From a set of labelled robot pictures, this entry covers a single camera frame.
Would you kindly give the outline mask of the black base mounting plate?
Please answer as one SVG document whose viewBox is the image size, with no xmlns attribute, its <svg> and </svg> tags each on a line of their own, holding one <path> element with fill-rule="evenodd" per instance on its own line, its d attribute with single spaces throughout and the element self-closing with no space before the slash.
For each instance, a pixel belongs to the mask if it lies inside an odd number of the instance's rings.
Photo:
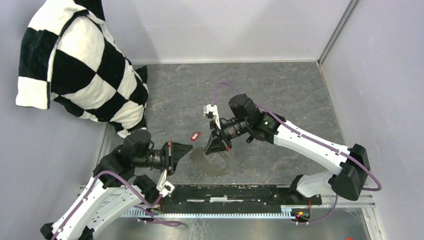
<svg viewBox="0 0 424 240">
<path fill-rule="evenodd" d="M 301 196 L 287 185 L 179 184 L 160 202 L 166 214 L 267 214 L 282 206 L 319 206 L 322 198 Z"/>
</svg>

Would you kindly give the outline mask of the key with red tag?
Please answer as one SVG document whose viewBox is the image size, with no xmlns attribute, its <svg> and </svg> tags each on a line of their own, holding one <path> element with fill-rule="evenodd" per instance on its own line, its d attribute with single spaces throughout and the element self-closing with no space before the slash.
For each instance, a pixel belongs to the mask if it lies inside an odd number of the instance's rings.
<svg viewBox="0 0 424 240">
<path fill-rule="evenodd" d="M 190 137 L 190 140 L 192 141 L 192 142 L 194 142 L 194 141 L 196 141 L 200 136 L 202 136 L 202 135 L 204 135 L 204 134 L 206 134 L 206 133 L 208 133 L 209 131 L 207 130 L 207 131 L 197 131 L 197 132 L 195 132 L 191 137 Z"/>
</svg>

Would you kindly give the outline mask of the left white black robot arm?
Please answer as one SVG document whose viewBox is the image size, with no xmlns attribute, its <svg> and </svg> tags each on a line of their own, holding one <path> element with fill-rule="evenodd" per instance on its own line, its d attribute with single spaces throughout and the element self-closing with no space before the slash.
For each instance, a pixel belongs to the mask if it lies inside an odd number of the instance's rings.
<svg viewBox="0 0 424 240">
<path fill-rule="evenodd" d="M 93 240 L 127 210 L 153 208 L 175 187 L 167 180 L 191 144 L 167 141 L 155 149 L 150 132 L 137 129 L 105 155 L 83 192 L 57 221 L 44 224 L 46 240 Z"/>
</svg>

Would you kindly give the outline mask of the aluminium frame rail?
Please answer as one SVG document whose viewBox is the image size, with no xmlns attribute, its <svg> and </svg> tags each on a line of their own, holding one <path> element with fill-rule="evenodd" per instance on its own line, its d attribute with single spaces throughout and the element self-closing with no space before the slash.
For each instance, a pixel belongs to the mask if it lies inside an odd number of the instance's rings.
<svg viewBox="0 0 424 240">
<path fill-rule="evenodd" d="M 314 208 L 373 208 L 370 195 L 347 199 L 335 194 L 302 196 L 285 185 L 177 185 L 170 196 L 147 206 L 127 187 L 116 189 L 96 208 L 88 226 L 118 217 L 153 221 L 165 219 L 288 219 L 309 223 Z"/>
</svg>

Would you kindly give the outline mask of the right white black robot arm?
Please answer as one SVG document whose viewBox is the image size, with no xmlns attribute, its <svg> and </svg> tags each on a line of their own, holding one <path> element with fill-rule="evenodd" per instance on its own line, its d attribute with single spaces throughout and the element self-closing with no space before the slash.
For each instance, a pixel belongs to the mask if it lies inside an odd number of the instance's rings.
<svg viewBox="0 0 424 240">
<path fill-rule="evenodd" d="M 321 173 L 295 177 L 288 191 L 295 204 L 331 193 L 356 201 L 366 189 L 371 168 L 364 146 L 356 143 L 349 147 L 318 137 L 278 114 L 261 111 L 246 94 L 232 97 L 228 105 L 234 115 L 228 120 L 219 116 L 216 105 L 203 107 L 203 116 L 211 120 L 206 155 L 229 152 L 233 139 L 248 134 L 247 143 L 258 140 L 287 148 L 326 168 Z"/>
</svg>

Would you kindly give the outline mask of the corner aluminium profile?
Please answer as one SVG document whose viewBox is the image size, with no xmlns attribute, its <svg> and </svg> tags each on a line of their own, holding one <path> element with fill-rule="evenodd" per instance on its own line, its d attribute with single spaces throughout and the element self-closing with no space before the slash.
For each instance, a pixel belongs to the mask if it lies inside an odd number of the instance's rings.
<svg viewBox="0 0 424 240">
<path fill-rule="evenodd" d="M 352 14 L 356 10 L 359 3 L 360 3 L 360 0 L 350 0 L 349 1 L 347 7 L 345 8 L 343 14 L 340 17 L 338 23 L 336 24 L 329 40 L 327 41 L 321 55 L 319 56 L 318 60 L 316 61 L 320 68 L 324 64 L 327 57 L 329 56 L 332 48 L 336 44 L 338 38 L 340 37 L 341 33 L 343 32 L 345 26 L 347 25 L 348 21 L 350 20 Z"/>
</svg>

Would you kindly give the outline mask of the black and white checkered cloth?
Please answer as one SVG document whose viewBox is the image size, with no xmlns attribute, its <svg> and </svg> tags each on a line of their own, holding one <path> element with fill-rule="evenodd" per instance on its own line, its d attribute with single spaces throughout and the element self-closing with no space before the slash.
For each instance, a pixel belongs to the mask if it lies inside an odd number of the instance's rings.
<svg viewBox="0 0 424 240">
<path fill-rule="evenodd" d="M 100 0 L 48 0 L 20 44 L 15 104 L 108 123 L 125 138 L 147 129 L 148 69 L 136 68 L 106 26 Z"/>
</svg>

